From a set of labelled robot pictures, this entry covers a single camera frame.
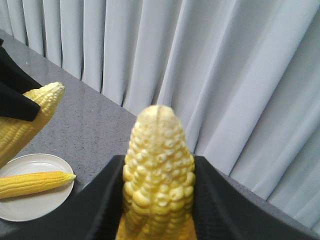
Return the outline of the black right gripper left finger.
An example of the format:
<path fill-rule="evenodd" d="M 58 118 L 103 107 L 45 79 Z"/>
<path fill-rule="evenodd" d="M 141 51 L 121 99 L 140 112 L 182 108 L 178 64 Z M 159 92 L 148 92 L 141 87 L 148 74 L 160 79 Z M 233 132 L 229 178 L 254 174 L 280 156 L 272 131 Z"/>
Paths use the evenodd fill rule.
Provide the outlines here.
<path fill-rule="evenodd" d="M 124 156 L 115 155 L 76 196 L 4 240 L 113 240 L 122 214 Z"/>

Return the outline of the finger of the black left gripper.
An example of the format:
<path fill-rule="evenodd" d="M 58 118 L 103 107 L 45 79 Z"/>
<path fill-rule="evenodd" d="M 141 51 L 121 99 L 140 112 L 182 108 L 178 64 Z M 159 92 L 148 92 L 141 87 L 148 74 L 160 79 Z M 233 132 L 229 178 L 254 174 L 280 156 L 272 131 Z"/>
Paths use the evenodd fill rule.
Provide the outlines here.
<path fill-rule="evenodd" d="M 32 122 L 41 107 L 23 94 L 42 85 L 25 73 L 0 48 L 0 115 L 2 117 Z"/>

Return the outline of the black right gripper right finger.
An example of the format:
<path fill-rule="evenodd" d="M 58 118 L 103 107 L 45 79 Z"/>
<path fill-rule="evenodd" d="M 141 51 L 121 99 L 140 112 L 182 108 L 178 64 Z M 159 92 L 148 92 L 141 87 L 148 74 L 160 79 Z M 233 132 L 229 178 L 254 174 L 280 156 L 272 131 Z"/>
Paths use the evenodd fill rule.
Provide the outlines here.
<path fill-rule="evenodd" d="M 195 156 L 193 221 L 199 240 L 318 240 L 320 236 Z"/>

